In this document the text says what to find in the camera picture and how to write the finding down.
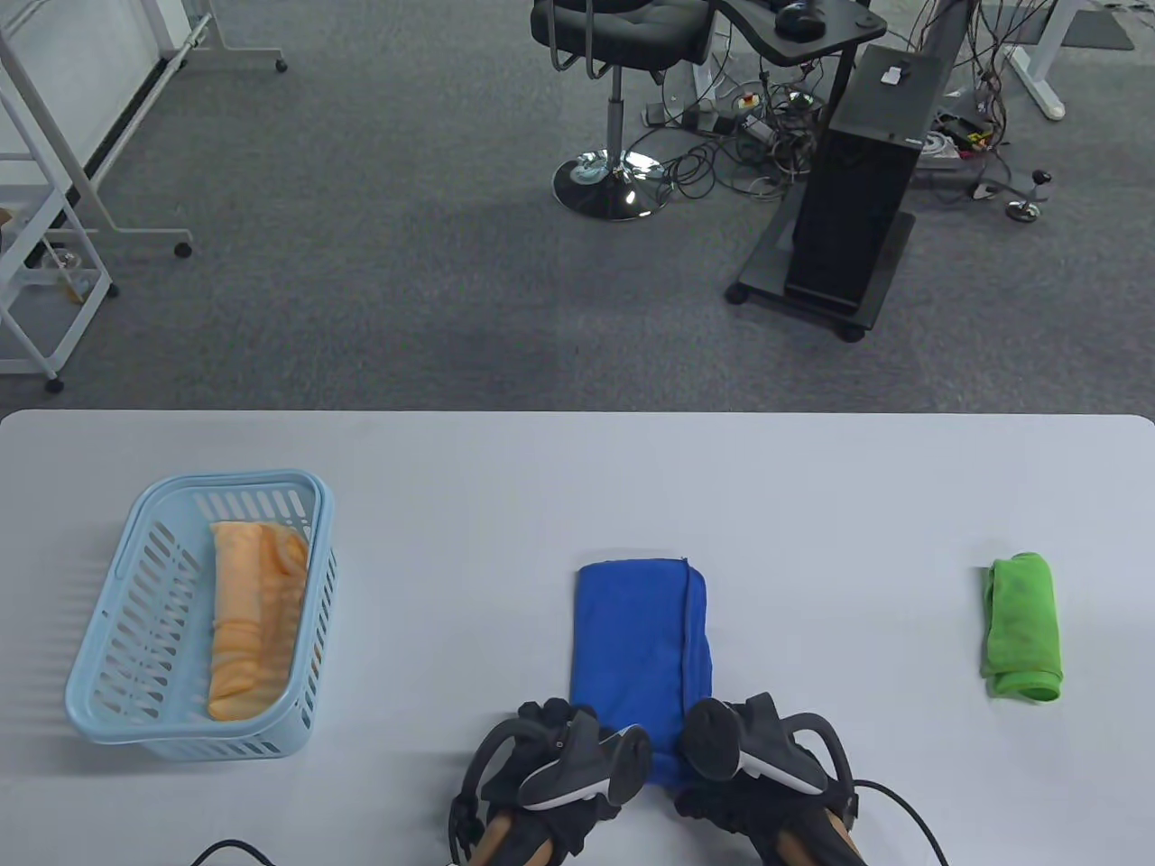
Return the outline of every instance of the wooden handle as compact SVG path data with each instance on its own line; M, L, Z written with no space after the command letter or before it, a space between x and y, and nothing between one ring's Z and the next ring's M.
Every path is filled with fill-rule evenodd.
M830 823L834 826L834 829L837 830L842 841L845 842L847 845L850 846L850 850L858 854L860 859L862 852L858 850L858 846L855 845L854 839L850 838L850 834L847 833L845 824L843 824L839 816L830 811L826 812L826 816L830 819ZM822 866L822 864L811 856L810 851L806 850L806 846L802 844L802 839L792 833L783 830L778 834L778 844L776 850L778 852L778 857L782 858L782 861L787 864L787 866Z
M501 843L505 842L505 837L509 835L511 829L513 829L513 819L506 812L500 813L490 821L485 827L485 835L482 836L482 841L477 843L477 848L474 850L474 856L469 858L469 866L485 866L485 864L493 859L493 854L501 846ZM553 857L553 843L546 839L534 852L534 856L529 858L526 866L546 866L551 857Z

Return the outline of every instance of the light blue basket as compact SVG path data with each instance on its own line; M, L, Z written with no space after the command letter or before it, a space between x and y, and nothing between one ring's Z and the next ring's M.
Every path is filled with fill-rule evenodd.
M103 744L173 761L288 755L308 739L337 563L333 493L296 470L178 476L144 491L125 524L65 689L68 718ZM310 542L308 582L285 693L244 722L208 716L216 521L276 522Z

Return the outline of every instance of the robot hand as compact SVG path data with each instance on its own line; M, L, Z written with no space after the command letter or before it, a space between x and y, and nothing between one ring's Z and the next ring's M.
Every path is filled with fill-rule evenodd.
M800 730L822 738L837 778L795 742ZM847 831L857 811L850 768L826 719L778 718L768 694L707 699L687 715L679 746L702 777L675 799L680 815L748 836L767 866L863 866Z
M498 747L513 738L505 766L482 787L487 824L477 816L477 785ZM580 853L598 821L617 816L646 783L649 736L609 731L593 710L554 697L522 704L493 729L470 762L449 813L454 863L470 866L557 866Z

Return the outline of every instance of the black computer case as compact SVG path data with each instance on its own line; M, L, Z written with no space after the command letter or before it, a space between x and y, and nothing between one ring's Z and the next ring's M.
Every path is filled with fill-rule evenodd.
M891 84L892 69L901 75ZM854 309L870 284L941 94L942 61L869 46L814 155L787 292Z

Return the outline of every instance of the black chair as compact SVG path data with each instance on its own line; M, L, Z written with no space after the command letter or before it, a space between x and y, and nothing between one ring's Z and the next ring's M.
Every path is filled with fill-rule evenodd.
M621 150L621 69L648 72L661 84L683 60L703 62L713 20L709 0L534 0L530 31L549 46L554 69L586 58L589 77L613 76L606 145L558 169L559 202L598 219L636 219L662 207L661 163Z

